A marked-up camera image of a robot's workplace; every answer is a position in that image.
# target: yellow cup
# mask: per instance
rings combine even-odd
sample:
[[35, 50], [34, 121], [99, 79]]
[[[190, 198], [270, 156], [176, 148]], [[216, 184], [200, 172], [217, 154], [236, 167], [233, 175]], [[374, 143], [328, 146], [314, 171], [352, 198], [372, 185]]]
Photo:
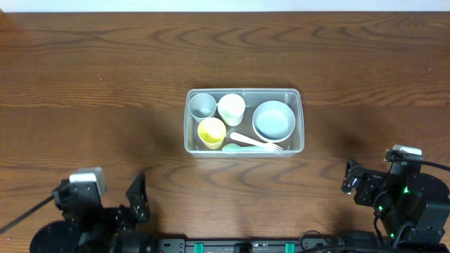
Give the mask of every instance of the yellow cup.
[[225, 124], [217, 118], [204, 119], [198, 125], [198, 136], [200, 140], [210, 149], [220, 148], [226, 135]]

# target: utensil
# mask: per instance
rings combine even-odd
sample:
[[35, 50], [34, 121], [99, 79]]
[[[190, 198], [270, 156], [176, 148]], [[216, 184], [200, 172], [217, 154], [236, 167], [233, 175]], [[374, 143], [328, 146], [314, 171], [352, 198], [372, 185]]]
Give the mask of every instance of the utensil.
[[280, 147], [279, 145], [276, 145], [275, 143], [262, 143], [262, 142], [253, 140], [250, 137], [247, 137], [245, 135], [242, 135], [242, 134], [236, 133], [236, 132], [231, 133], [230, 138], [235, 141], [240, 141], [240, 142], [244, 142], [247, 144], [263, 147], [265, 150], [268, 150], [268, 151], [282, 151], [283, 150], [282, 147]]
[[241, 147], [238, 144], [230, 143], [226, 144], [222, 151], [228, 151], [228, 152], [242, 152], [242, 151], [264, 151], [265, 149], [263, 147], [259, 146], [248, 146], [248, 147]]
[[217, 104], [211, 95], [200, 93], [191, 98], [188, 108], [192, 117], [200, 123], [204, 119], [214, 116]]
[[217, 104], [218, 111], [222, 119], [230, 127], [235, 127], [242, 122], [245, 111], [244, 98], [238, 94], [228, 94], [223, 96]]
[[294, 112], [285, 103], [267, 101], [256, 108], [252, 118], [255, 133], [263, 141], [278, 143], [294, 131]]
[[217, 118], [209, 117], [198, 125], [198, 136], [207, 148], [220, 148], [226, 135], [225, 124]]

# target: plastic cup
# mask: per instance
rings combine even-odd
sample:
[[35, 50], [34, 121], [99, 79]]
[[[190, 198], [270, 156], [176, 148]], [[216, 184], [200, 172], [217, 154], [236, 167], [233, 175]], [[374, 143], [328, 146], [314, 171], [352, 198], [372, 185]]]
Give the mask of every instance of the plastic cup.
[[245, 111], [244, 98], [238, 94], [228, 94], [219, 100], [219, 114], [227, 125], [235, 127], [242, 122]]
[[196, 122], [200, 123], [216, 113], [216, 100], [209, 94], [200, 93], [189, 101], [189, 112]]
[[198, 136], [207, 148], [220, 148], [224, 142], [225, 135], [226, 127], [220, 119], [209, 117], [198, 125]]

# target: wood grain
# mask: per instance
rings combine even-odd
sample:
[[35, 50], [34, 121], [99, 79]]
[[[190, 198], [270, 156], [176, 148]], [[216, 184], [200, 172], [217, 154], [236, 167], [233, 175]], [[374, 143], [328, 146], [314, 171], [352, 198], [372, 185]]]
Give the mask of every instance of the wood grain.
[[[40, 13], [0, 20], [0, 226], [81, 167], [107, 207], [146, 171], [155, 224], [192, 238], [372, 231], [340, 192], [345, 160], [387, 170], [386, 148], [450, 165], [447, 13]], [[296, 88], [306, 147], [289, 159], [195, 159], [194, 88]], [[450, 174], [425, 172], [450, 183]], [[7, 234], [27, 252], [48, 205]], [[444, 236], [443, 242], [450, 243]]]

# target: green connector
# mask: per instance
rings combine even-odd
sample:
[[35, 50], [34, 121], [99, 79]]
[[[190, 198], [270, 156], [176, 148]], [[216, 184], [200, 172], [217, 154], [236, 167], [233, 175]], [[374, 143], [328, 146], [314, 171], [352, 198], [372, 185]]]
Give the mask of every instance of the green connector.
[[293, 243], [286, 243], [285, 253], [295, 253], [295, 245]]
[[194, 244], [194, 253], [203, 253], [205, 251], [205, 247], [202, 243]]

